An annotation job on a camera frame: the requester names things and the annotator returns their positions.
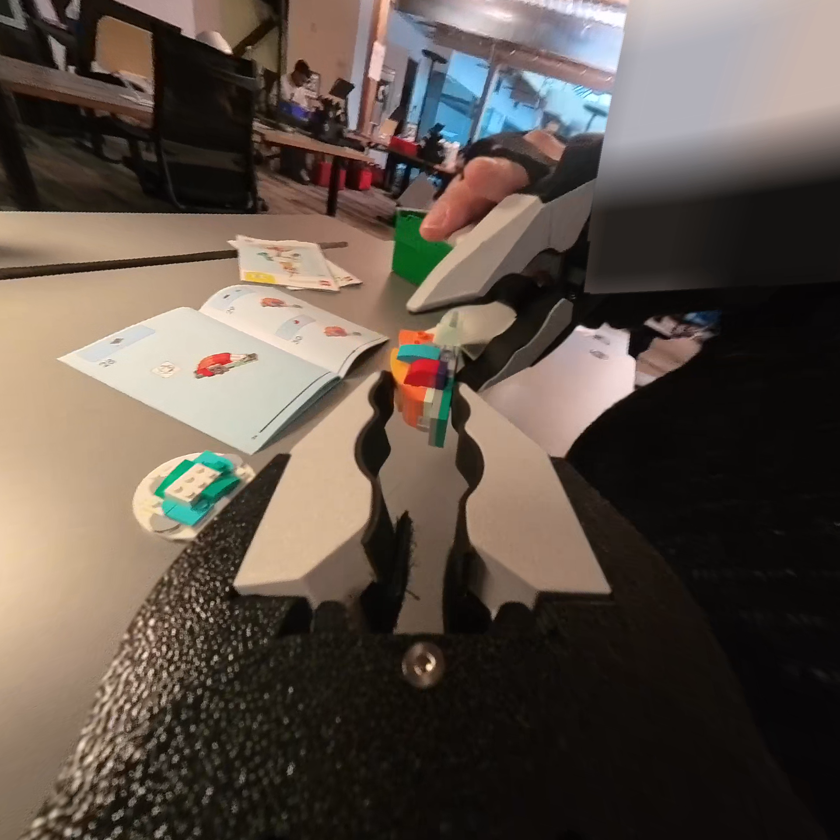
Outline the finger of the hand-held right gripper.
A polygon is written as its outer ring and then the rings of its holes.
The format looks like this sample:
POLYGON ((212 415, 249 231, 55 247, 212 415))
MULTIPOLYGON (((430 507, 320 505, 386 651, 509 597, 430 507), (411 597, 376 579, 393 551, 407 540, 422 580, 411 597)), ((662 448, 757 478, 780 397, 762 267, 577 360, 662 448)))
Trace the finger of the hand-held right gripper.
POLYGON ((548 202, 507 196, 482 220, 459 233, 455 246, 406 303, 410 313, 436 312, 488 298, 497 283, 521 274, 542 252, 575 245, 592 212, 595 180, 548 202))
POLYGON ((457 383, 478 393, 536 364, 574 330, 574 304, 546 297, 524 306, 511 326, 492 338, 476 359, 465 362, 457 383))

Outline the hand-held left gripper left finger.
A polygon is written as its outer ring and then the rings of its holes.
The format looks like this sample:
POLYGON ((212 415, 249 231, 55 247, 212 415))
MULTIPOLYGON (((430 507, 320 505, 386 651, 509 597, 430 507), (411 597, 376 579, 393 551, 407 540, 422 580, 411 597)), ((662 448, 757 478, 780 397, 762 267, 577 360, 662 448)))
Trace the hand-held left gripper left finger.
POLYGON ((240 595, 350 603, 397 569, 380 471, 394 381, 372 374, 291 449, 234 579, 240 595))

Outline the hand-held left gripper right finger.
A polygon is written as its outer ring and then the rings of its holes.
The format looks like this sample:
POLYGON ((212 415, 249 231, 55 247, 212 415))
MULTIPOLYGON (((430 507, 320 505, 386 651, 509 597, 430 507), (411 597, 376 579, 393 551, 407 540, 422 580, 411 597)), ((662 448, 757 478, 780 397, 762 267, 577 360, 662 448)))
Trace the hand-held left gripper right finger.
POLYGON ((545 596, 613 591, 551 457, 467 385, 453 396, 456 467, 466 482, 453 543, 453 616, 533 610, 545 596))

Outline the teal brick model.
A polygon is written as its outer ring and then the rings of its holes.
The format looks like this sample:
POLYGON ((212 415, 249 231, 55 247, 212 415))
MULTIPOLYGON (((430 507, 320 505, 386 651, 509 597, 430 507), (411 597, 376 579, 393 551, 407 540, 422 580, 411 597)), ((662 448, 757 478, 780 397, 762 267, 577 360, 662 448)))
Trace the teal brick model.
POLYGON ((152 470, 133 494, 141 528, 171 542, 189 542, 253 481, 255 470, 236 455, 205 450, 152 470))

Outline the orange toy brick model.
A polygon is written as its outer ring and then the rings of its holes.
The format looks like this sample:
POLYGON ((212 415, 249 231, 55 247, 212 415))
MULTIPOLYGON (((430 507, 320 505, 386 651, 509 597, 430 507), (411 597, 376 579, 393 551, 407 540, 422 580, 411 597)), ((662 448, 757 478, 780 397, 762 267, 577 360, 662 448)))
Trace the orange toy brick model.
POLYGON ((432 329, 401 330, 391 351, 395 408, 408 426, 425 433, 432 447, 445 446, 461 356, 457 310, 432 329))

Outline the person's right hand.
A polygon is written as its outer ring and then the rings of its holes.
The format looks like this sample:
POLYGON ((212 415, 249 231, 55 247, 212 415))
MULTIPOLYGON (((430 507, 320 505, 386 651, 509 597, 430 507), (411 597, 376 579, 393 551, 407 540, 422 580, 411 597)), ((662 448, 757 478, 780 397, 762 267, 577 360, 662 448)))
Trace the person's right hand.
POLYGON ((444 241, 477 223, 504 198, 526 192, 551 173, 565 146, 545 129, 498 133, 472 143, 458 173, 427 212, 420 235, 444 241))

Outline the green plastic bin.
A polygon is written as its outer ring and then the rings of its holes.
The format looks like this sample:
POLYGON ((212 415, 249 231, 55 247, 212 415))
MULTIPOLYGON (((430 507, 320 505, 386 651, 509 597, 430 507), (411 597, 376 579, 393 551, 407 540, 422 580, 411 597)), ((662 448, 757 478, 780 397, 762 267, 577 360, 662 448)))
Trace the green plastic bin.
POLYGON ((432 270, 453 250, 445 241, 428 241, 420 227, 426 212, 398 207, 395 212, 392 273, 414 287, 421 286, 432 270))

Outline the open pale blue instruction booklet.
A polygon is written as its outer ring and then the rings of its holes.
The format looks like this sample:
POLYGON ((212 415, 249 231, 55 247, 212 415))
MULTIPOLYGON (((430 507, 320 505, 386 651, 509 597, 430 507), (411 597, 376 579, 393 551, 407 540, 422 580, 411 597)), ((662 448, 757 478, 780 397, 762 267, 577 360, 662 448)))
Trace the open pale blue instruction booklet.
POLYGON ((253 455, 388 340, 286 290, 245 284, 59 361, 253 455))

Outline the long wooden table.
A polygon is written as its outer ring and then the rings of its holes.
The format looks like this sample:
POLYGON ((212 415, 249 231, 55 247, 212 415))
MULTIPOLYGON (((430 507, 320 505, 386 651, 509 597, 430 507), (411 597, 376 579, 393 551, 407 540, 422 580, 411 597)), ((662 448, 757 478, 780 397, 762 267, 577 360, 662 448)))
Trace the long wooden table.
POLYGON ((332 158, 327 203, 325 206, 325 214, 330 217, 336 217, 338 212, 341 172, 347 168, 350 162, 365 166, 373 163, 373 160, 362 151, 347 146, 339 146, 334 143, 325 143, 300 132, 271 128, 258 121, 253 125, 253 131, 261 141, 273 147, 295 148, 332 158))
POLYGON ((92 111, 122 115, 149 127, 153 107, 130 91, 106 82, 80 77, 65 70, 52 69, 20 59, 1 57, 1 159, 17 209, 41 209, 38 189, 30 171, 18 130, 18 118, 11 95, 77 106, 92 111))

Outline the closed yellow-cornered instruction booklet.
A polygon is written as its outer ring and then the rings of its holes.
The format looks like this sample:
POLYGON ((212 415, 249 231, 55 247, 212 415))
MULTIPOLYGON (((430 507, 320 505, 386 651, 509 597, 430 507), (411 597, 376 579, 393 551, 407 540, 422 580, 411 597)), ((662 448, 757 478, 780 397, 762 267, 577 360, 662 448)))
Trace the closed yellow-cornered instruction booklet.
POLYGON ((319 245, 244 236, 237 236, 228 243, 236 252, 239 278, 243 283, 289 290, 341 291, 319 245))

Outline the black office chair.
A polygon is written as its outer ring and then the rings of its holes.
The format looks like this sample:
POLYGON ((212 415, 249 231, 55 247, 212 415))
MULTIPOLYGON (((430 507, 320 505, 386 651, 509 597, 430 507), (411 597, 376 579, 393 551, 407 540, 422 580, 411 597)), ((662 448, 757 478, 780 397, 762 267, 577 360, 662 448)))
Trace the black office chair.
POLYGON ((255 64, 168 28, 154 31, 152 46, 163 195, 186 213, 257 214, 255 64))

